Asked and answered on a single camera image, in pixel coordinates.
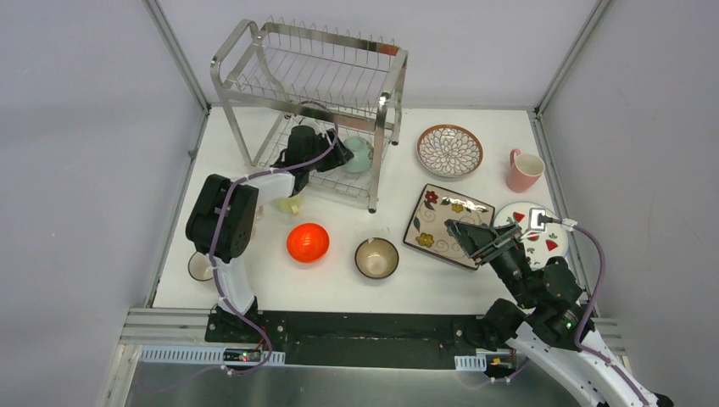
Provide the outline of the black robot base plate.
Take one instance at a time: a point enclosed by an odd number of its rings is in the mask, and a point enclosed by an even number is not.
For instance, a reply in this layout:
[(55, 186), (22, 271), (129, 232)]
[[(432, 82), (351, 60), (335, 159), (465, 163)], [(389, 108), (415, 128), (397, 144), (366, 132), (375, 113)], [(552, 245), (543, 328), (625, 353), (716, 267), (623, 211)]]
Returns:
[(260, 327), (289, 365), (449, 370), (457, 356), (504, 347), (474, 315), (251, 310), (246, 320), (214, 309), (205, 339), (256, 345)]

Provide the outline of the brown patterned ceramic bowl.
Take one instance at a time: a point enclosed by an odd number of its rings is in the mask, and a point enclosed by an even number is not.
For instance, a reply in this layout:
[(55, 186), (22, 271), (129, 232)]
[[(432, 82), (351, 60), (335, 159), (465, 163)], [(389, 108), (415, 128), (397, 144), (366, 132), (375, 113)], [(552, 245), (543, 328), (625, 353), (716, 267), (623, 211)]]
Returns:
[(359, 273), (367, 278), (388, 278), (399, 266), (399, 251), (387, 239), (371, 237), (356, 248), (354, 263)]

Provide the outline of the mint green ceramic bowl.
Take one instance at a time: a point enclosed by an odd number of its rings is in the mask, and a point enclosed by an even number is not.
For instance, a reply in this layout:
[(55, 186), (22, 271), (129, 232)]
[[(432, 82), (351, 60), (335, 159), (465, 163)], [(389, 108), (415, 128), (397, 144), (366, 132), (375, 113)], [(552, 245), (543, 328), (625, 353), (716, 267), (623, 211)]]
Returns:
[(345, 140), (344, 146), (353, 154), (343, 168), (352, 174), (368, 171), (373, 161), (373, 147), (360, 136), (352, 136)]

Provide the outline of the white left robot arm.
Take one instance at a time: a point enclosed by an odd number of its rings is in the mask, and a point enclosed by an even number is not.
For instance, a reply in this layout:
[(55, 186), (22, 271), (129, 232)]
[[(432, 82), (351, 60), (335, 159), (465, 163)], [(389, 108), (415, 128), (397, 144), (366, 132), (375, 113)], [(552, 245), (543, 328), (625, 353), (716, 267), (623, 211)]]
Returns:
[(259, 330), (259, 321), (248, 313), (256, 294), (249, 286), (243, 258), (257, 209), (299, 195), (311, 173), (334, 170), (353, 156), (341, 142), (337, 125), (321, 130), (317, 125), (299, 124), (291, 128), (287, 147), (268, 170), (235, 180), (218, 174), (205, 179), (185, 236), (210, 264), (217, 304), (231, 314), (226, 331), (237, 342), (252, 341)]

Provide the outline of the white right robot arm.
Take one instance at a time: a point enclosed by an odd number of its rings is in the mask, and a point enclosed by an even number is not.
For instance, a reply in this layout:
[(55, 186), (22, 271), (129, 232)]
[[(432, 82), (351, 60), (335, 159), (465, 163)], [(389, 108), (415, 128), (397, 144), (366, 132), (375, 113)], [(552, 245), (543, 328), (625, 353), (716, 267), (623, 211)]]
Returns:
[(611, 352), (581, 304), (582, 289), (560, 256), (534, 270), (516, 223), (493, 227), (445, 221), (449, 235), (478, 265), (490, 265), (511, 299), (497, 299), (463, 328), (476, 348), (509, 347), (555, 379), (581, 406), (671, 406), (641, 385)]

